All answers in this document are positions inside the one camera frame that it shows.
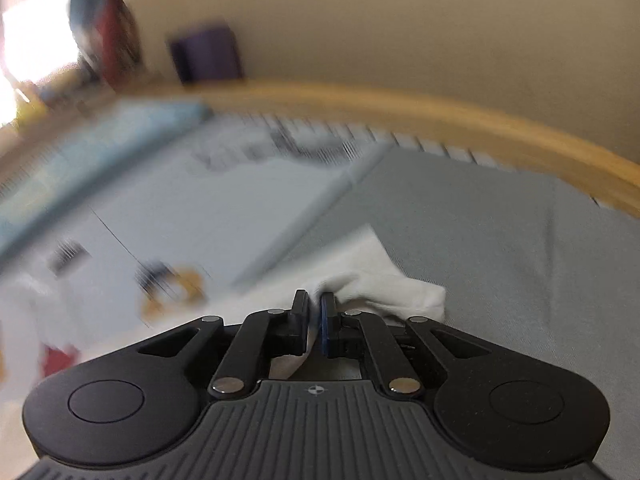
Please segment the crosshair logo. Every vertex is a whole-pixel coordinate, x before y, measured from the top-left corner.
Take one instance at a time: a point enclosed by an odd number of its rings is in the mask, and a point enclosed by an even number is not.
[[[324,392],[326,391],[322,386],[320,386],[319,384],[314,384],[312,387],[310,387],[307,390],[311,395],[315,395],[318,396],[320,394],[324,394]]]

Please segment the wooden bed frame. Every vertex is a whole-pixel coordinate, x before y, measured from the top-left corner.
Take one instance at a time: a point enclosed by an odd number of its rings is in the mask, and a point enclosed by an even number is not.
[[[119,95],[197,98],[220,111],[366,124],[553,174],[599,202],[640,218],[639,165],[562,131],[471,104],[382,89],[281,82],[190,87],[147,82]],[[22,141],[0,156],[0,183],[72,123],[48,121],[24,131]]]

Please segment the white fabric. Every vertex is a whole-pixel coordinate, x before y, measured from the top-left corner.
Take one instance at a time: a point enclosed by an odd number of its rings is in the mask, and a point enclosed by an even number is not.
[[[123,334],[84,352],[82,360],[117,350],[200,316],[221,316],[225,324],[236,324],[259,310],[287,310],[299,288],[305,289],[312,300],[307,341],[309,351],[318,335],[318,299],[323,292],[334,292],[341,304],[366,300],[363,310],[385,317],[427,316],[436,320],[444,317],[445,289],[406,277],[389,259],[372,229],[366,227],[309,259],[269,274],[249,290],[235,292],[198,310],[165,319],[156,326]],[[274,359],[270,377],[288,378],[307,355],[308,352],[300,357]],[[11,480],[33,463],[35,455],[24,434],[20,410],[15,405],[6,406],[0,416],[0,480]],[[7,450],[7,456],[3,456],[4,450]]]

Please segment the wall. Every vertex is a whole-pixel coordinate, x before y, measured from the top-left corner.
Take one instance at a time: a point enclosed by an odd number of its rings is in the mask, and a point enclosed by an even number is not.
[[[450,96],[640,162],[640,0],[184,0],[176,12],[176,27],[226,19],[252,78]]]

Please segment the gray fabric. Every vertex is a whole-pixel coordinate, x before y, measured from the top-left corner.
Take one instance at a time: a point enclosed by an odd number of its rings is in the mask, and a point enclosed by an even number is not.
[[[367,223],[447,288],[448,324],[593,381],[611,407],[595,461],[640,477],[640,221],[549,176],[394,149],[284,262]]]

